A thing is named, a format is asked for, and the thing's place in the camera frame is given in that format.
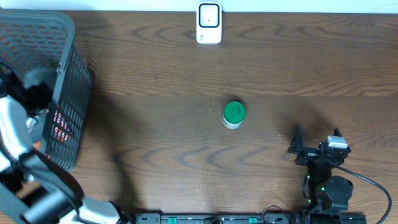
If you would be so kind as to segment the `green-capped white bottle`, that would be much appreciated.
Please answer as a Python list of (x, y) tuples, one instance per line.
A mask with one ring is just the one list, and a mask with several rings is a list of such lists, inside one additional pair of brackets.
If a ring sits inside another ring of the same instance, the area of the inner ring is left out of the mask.
[(237, 129), (245, 116), (246, 109), (244, 105), (238, 101), (231, 101), (224, 108), (222, 122), (228, 129)]

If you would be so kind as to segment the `orange Top chocolate bar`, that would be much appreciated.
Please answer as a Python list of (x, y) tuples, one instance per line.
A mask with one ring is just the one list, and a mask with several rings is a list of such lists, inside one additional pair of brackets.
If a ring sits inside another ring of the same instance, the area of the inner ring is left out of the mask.
[[(42, 110), (39, 115), (34, 117), (36, 123), (30, 133), (35, 150), (40, 151), (47, 157), (55, 157), (56, 154), (62, 153), (62, 145), (67, 143), (68, 138), (74, 134), (74, 131), (70, 126), (70, 122), (63, 116), (60, 104), (57, 105), (52, 115), (51, 127), (45, 125), (45, 120), (49, 116), (49, 110)], [(45, 131), (49, 131), (50, 136), (45, 149), (42, 149), (41, 144), (44, 143), (43, 134)]]

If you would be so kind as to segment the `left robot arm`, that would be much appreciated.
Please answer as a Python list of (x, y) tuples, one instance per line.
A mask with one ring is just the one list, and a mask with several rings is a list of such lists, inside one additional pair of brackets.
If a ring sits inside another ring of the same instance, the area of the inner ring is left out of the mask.
[(16, 223), (135, 223), (112, 201), (85, 196), (76, 179), (35, 150), (18, 102), (25, 93), (1, 64), (1, 211)]

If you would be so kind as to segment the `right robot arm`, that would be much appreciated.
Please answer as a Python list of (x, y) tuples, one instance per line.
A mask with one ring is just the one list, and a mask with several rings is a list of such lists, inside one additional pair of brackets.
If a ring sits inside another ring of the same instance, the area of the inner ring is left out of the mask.
[(341, 213), (348, 209), (353, 184), (332, 174), (332, 169), (342, 165), (351, 152), (338, 129), (317, 147), (306, 147), (302, 129), (297, 127), (287, 152), (297, 156), (297, 165), (307, 167), (303, 194), (312, 213)]

